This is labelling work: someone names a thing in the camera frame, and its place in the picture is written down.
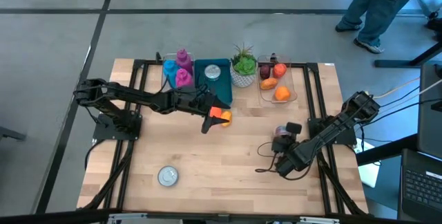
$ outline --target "orange object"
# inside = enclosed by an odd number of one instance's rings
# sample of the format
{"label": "orange object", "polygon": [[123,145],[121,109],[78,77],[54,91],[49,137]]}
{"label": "orange object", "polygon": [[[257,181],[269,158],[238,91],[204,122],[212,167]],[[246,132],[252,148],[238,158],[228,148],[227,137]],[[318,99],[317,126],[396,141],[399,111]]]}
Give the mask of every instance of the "orange object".
{"label": "orange object", "polygon": [[290,98],[290,90],[286,86],[280,86],[275,90],[275,98],[278,101],[286,101]]}
{"label": "orange object", "polygon": [[281,78],[287,71],[285,64],[276,64],[273,68],[273,76],[275,78]]}
{"label": "orange object", "polygon": [[230,123],[232,123],[232,112],[230,112],[230,111],[224,111],[224,112],[221,114],[221,118],[223,118],[223,119],[225,119],[225,120],[228,120],[228,122],[226,122],[226,123],[222,123],[222,124],[221,124],[221,125],[224,126],[224,127],[228,127],[228,126],[230,125]]}
{"label": "orange object", "polygon": [[217,118],[221,118],[221,114],[222,114],[221,108],[212,106],[212,108],[210,109],[210,116],[211,117],[215,116]]}
{"label": "orange object", "polygon": [[265,79],[261,82],[261,89],[268,90],[274,88],[276,85],[278,85],[278,79],[275,78],[269,78]]}

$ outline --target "potted plant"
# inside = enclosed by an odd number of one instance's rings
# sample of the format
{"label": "potted plant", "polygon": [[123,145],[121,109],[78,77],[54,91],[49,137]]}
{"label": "potted plant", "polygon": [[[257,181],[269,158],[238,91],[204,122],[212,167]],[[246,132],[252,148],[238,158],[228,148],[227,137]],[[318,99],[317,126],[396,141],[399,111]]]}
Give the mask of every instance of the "potted plant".
{"label": "potted plant", "polygon": [[242,44],[242,48],[240,48],[235,45],[238,54],[233,56],[230,66],[230,74],[235,86],[250,86],[255,80],[256,59],[251,54],[252,47],[244,47]]}

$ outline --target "keyboard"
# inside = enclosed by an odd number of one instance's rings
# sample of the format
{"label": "keyboard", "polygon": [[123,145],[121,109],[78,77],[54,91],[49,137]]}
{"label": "keyboard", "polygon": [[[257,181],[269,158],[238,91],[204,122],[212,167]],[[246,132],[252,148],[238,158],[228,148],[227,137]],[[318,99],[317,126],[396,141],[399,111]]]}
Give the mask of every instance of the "keyboard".
{"label": "keyboard", "polygon": [[442,210],[442,180],[405,170],[403,197]]}

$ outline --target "jeans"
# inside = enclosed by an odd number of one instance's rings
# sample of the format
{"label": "jeans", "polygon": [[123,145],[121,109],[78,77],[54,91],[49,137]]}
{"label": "jeans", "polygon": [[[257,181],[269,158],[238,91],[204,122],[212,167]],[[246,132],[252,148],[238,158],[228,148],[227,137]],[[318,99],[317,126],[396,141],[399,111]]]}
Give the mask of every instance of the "jeans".
{"label": "jeans", "polygon": [[358,40],[370,46],[380,46],[379,36],[392,23],[398,11],[409,0],[353,0],[347,12],[338,24],[340,29],[351,29],[362,24],[361,16],[365,16],[365,26],[359,32]]}

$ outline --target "blue bottle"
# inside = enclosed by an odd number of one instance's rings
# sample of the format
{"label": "blue bottle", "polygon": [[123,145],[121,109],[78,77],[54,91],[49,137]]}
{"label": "blue bottle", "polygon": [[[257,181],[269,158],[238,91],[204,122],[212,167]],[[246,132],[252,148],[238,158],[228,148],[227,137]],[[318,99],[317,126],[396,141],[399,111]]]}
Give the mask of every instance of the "blue bottle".
{"label": "blue bottle", "polygon": [[177,76],[177,71],[180,69],[175,61],[167,60],[163,63],[163,74],[169,79],[169,84],[172,88],[176,88],[175,78]]}

